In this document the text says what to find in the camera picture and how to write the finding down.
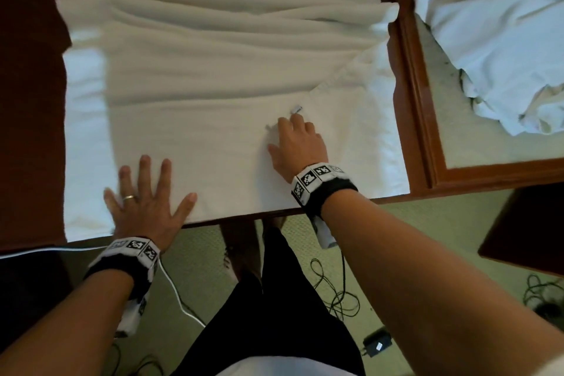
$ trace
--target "hand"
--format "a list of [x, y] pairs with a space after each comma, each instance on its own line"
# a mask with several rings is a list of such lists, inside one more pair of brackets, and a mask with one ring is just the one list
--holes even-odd
[[[139, 160], [137, 198], [126, 199], [122, 208], [111, 189], [104, 190], [104, 201], [116, 224], [115, 237], [146, 237], [152, 240], [161, 252], [170, 247], [198, 199], [197, 194], [188, 194], [171, 216], [169, 202], [171, 175], [172, 163], [170, 159], [165, 159], [162, 161], [159, 183], [153, 196], [151, 158], [143, 155]], [[131, 184], [131, 169], [128, 166], [120, 168], [120, 194], [122, 197], [136, 195]]]
[[306, 166], [317, 162], [329, 162], [327, 148], [314, 124], [304, 122], [303, 116], [293, 114], [290, 120], [278, 119], [280, 147], [269, 144], [272, 166], [288, 183]]

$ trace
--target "power adapter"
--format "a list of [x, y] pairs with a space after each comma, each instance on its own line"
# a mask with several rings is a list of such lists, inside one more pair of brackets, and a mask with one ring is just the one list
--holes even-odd
[[391, 334], [385, 327], [376, 330], [363, 340], [364, 349], [362, 355], [368, 355], [370, 358], [378, 355], [392, 345], [391, 339]]

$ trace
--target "person's left arm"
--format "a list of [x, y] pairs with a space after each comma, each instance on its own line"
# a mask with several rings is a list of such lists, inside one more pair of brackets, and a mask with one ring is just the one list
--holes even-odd
[[[146, 237], [162, 251], [170, 246], [197, 199], [196, 194], [187, 195], [171, 215], [171, 173], [171, 162], [165, 159], [153, 195], [151, 159], [143, 156], [136, 194], [130, 168], [120, 169], [121, 195], [136, 195], [137, 199], [127, 199], [122, 208], [109, 189], [104, 191], [104, 201], [116, 223], [115, 237]], [[116, 269], [90, 275], [0, 355], [0, 374], [98, 376], [133, 286], [133, 278]]]

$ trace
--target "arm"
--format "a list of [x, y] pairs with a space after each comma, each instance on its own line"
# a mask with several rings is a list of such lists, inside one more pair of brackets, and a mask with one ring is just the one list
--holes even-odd
[[[120, 169], [120, 193], [128, 199], [123, 208], [106, 189], [104, 201], [116, 224], [114, 236], [151, 239], [165, 251], [194, 208], [197, 196], [189, 194], [170, 214], [172, 165], [165, 159], [156, 192], [151, 191], [151, 159], [139, 162], [138, 194], [129, 167]], [[114, 269], [89, 276], [67, 299], [0, 355], [3, 376], [99, 375], [105, 356], [133, 288], [133, 279]]]
[[[328, 162], [311, 123], [278, 121], [274, 168], [291, 182]], [[418, 374], [531, 375], [564, 353], [564, 335], [476, 268], [353, 190], [321, 215], [370, 304]]]

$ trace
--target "wooden trim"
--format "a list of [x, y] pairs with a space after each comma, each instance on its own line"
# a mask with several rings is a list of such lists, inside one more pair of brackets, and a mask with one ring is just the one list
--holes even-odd
[[433, 97], [427, 77], [427, 67], [414, 13], [413, 0], [393, 0], [400, 5], [397, 20], [407, 78], [412, 89], [416, 122], [426, 158], [426, 171], [431, 187], [503, 185], [522, 187], [564, 181], [564, 158], [534, 160], [464, 168], [447, 168]]

